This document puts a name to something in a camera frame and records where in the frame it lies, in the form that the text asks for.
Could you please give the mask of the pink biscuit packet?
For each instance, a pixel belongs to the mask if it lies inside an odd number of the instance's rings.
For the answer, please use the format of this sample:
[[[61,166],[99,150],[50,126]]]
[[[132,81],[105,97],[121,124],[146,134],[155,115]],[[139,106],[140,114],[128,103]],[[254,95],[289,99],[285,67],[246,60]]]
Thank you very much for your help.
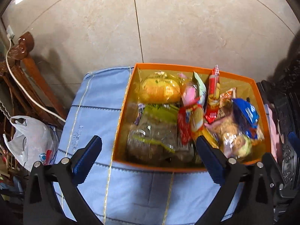
[[[206,86],[197,72],[191,78],[181,74],[181,100],[184,106],[194,103],[204,106],[206,101]]]
[[[205,123],[205,127],[216,136],[220,149],[227,158],[241,160],[251,154],[251,140],[239,129],[232,113],[212,124]]]

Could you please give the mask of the blue oreo packet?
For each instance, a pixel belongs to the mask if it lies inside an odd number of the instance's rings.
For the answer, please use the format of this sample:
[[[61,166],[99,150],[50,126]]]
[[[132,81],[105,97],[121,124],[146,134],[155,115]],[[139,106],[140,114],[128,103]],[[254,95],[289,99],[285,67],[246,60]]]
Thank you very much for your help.
[[[232,103],[234,119],[241,132],[251,139],[257,139],[259,114],[255,107],[241,98],[233,99]]]

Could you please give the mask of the orange clear wafer packet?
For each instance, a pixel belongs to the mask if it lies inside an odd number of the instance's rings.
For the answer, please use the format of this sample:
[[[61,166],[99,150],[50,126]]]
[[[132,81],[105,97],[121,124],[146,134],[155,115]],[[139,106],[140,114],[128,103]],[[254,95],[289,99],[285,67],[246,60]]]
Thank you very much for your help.
[[[198,130],[191,130],[191,136],[194,142],[196,142],[199,136],[203,136],[213,148],[219,148],[218,140],[212,133],[208,131],[205,126],[199,128]]]

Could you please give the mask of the small red biscuit packet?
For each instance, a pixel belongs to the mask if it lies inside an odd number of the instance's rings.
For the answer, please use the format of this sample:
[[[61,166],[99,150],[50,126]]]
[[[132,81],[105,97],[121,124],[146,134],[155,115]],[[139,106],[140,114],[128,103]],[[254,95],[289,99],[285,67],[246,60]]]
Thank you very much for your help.
[[[181,107],[177,115],[178,133],[182,145],[188,145],[193,139],[191,130],[204,126],[204,110],[201,104]]]

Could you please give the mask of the red checkered snack packet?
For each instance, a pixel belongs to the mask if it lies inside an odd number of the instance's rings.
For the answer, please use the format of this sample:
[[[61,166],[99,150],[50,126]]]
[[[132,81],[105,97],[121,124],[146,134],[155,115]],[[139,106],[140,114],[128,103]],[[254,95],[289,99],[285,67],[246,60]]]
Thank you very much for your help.
[[[208,79],[208,93],[207,103],[205,110],[205,118],[209,124],[212,124],[218,115],[220,107],[220,71],[218,65],[216,65]]]

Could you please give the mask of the golden bun packet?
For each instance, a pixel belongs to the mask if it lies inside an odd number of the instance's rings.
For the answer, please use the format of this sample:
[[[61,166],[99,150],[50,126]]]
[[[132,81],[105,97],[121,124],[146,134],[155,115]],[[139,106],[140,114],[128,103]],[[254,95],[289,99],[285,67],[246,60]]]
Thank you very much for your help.
[[[176,103],[181,100],[181,87],[178,76],[158,71],[140,82],[138,95],[144,104]]]

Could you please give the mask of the orange cracker packet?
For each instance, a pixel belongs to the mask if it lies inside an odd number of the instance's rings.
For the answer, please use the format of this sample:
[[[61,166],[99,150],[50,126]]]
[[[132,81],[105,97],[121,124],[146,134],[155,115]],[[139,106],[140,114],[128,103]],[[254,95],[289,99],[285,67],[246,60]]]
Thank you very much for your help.
[[[236,88],[233,87],[220,95],[220,113],[229,115],[233,107],[233,99],[236,98]]]

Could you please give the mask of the yellow-green snack packet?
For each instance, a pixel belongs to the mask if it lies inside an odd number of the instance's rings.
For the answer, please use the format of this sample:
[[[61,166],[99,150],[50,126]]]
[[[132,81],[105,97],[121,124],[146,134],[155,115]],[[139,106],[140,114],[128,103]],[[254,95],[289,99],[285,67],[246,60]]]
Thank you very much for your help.
[[[177,150],[179,108],[170,104],[147,104],[127,137],[127,153],[143,163],[155,163]]]

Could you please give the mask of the pink patterned cloth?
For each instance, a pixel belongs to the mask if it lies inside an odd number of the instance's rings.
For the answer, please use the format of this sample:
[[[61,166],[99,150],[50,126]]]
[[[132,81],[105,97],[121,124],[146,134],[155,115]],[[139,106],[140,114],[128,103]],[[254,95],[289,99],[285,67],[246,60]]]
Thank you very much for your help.
[[[282,143],[280,134],[278,132],[278,124],[274,110],[271,109],[270,104],[264,104],[268,126],[269,134],[271,138],[271,154],[276,162],[279,162],[282,155]]]

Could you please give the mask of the white plastic bag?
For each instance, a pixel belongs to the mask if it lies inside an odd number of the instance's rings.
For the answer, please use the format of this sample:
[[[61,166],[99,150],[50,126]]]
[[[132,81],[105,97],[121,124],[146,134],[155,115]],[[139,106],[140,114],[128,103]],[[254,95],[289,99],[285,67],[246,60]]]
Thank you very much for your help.
[[[37,161],[43,165],[55,163],[59,147],[56,127],[20,115],[11,117],[10,123],[15,134],[11,141],[3,135],[4,142],[22,167],[30,172]]]

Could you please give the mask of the blue checked tablecloth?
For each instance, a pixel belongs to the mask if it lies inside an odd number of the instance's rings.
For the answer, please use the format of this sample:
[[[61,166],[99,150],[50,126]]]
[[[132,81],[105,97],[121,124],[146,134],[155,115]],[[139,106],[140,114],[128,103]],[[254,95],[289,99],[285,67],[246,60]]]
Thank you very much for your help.
[[[153,172],[111,160],[132,72],[132,67],[111,67],[84,77],[56,159],[70,158],[97,135],[102,151],[78,188],[104,224],[195,224],[220,188],[209,173]]]

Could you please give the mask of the dark carved wooden furniture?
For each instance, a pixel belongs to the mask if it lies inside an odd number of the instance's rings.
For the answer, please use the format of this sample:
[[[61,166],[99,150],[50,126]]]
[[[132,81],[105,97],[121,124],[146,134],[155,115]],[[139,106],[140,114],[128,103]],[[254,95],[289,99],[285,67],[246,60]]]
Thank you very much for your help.
[[[279,134],[276,157],[283,176],[280,193],[291,198],[299,188],[299,154],[288,140],[289,133],[299,137],[299,32],[289,46],[287,57],[278,63],[273,75],[257,86],[272,110],[269,119],[274,121]]]

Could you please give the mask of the orange cardboard box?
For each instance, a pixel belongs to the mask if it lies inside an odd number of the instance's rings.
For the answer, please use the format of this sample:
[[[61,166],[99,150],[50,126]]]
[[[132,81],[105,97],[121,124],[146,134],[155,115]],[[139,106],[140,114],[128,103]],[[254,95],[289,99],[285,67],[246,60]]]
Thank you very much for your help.
[[[121,110],[113,160],[164,172],[203,171],[196,139],[245,165],[271,151],[256,82],[174,64],[136,64]]]

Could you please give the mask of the brown wooden chair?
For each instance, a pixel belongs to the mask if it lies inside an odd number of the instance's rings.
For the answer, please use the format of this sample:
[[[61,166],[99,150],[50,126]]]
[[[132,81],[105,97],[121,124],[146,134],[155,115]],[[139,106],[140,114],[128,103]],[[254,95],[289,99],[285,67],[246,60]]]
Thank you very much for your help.
[[[51,125],[62,127],[67,114],[59,99],[42,76],[31,56],[35,41],[30,32],[19,37],[13,45],[8,34],[9,48],[1,62],[1,76],[13,93],[28,101],[25,112]]]

